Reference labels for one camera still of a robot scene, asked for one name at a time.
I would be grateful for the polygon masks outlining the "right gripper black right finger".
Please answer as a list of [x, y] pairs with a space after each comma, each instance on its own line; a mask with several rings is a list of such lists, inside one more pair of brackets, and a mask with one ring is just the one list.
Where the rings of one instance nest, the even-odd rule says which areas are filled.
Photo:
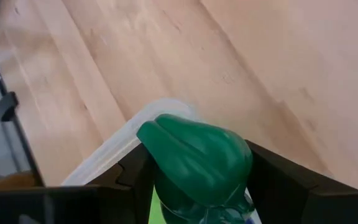
[[358, 224], [358, 190], [251, 141], [247, 187], [262, 224]]

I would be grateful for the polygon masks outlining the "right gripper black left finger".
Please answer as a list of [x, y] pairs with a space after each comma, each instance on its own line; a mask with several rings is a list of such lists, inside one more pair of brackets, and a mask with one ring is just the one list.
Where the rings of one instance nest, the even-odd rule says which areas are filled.
[[98, 186], [100, 224], [148, 224], [155, 162], [143, 144], [89, 182]]

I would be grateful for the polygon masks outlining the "clear plastic tupperware container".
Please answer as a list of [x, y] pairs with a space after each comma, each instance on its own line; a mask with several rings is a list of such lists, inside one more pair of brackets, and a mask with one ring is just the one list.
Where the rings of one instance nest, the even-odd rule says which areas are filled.
[[[138, 144], [142, 144], [136, 136], [139, 128], [147, 121], [153, 121], [161, 114], [171, 114], [181, 118], [203, 123], [193, 108], [187, 104], [163, 98], [148, 104], [133, 116], [121, 129], [116, 131], [97, 150], [85, 159], [64, 181], [64, 185], [84, 185], [107, 171]], [[246, 195], [251, 199], [246, 187]], [[250, 218], [255, 224], [262, 224], [256, 208]]]

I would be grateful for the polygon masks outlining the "light green toy lime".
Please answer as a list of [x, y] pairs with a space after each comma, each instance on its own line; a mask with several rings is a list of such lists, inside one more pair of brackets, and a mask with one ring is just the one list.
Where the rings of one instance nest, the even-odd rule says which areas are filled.
[[163, 217], [160, 198], [155, 188], [153, 188], [152, 192], [148, 224], [167, 224]]

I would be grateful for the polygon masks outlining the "dark green toy bell pepper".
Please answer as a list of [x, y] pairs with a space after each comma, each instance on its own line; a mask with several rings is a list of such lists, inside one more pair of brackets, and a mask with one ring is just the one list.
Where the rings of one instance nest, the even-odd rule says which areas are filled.
[[253, 155], [233, 131], [171, 114], [136, 136], [158, 166], [155, 191], [166, 224], [246, 224]]

